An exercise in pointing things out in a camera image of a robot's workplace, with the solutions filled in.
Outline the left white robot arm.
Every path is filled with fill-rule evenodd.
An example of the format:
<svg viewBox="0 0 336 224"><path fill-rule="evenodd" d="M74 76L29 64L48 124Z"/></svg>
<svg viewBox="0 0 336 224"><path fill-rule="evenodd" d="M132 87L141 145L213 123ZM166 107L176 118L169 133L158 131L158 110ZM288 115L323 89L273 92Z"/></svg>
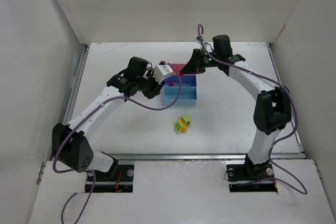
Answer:
<svg viewBox="0 0 336 224"><path fill-rule="evenodd" d="M97 98L69 122L58 123L52 130L54 162L60 161L70 171L95 172L104 179L112 179L118 170L118 161L104 153L93 151L90 140L111 113L129 101L137 92L147 99L160 94L165 79L173 74L165 62L155 67L139 57L132 57L128 66L112 76Z"/></svg>

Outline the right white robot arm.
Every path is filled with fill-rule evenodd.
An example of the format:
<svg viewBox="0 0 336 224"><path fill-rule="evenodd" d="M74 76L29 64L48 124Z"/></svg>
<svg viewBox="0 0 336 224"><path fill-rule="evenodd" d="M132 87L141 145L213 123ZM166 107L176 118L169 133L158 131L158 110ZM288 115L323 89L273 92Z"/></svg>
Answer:
<svg viewBox="0 0 336 224"><path fill-rule="evenodd" d="M200 49L194 49L181 74L201 74L217 67L237 81L255 100L253 120L256 134L243 164L227 165L229 182L260 180L271 169L270 150L287 123L292 119L291 104L285 88L254 73L240 54L234 54L227 35L213 37L213 50L206 49L202 36L197 37Z"/></svg>

